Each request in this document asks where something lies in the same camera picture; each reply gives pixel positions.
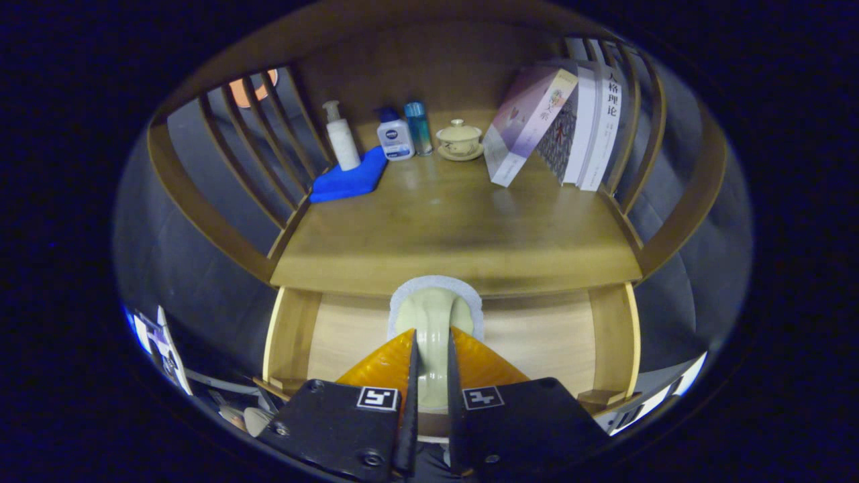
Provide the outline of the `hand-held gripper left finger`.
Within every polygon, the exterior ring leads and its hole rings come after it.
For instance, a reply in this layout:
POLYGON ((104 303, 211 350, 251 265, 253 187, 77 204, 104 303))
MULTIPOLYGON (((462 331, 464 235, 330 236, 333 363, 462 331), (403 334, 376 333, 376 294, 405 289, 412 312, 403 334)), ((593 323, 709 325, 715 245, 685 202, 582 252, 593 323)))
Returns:
POLYGON ((393 372, 387 381, 353 375, 345 383, 304 382, 258 440, 288 464, 332 481, 389 482, 411 476, 416 464, 419 349, 406 330, 359 364, 377 360, 393 372))

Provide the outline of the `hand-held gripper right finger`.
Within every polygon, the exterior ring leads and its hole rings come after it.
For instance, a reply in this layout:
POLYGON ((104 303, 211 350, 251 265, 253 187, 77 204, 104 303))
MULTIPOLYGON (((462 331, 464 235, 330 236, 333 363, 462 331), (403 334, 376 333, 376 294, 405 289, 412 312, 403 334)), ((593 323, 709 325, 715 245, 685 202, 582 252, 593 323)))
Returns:
POLYGON ((451 328, 449 450, 478 479, 558 479, 608 443, 607 432, 554 377, 531 379, 451 328))

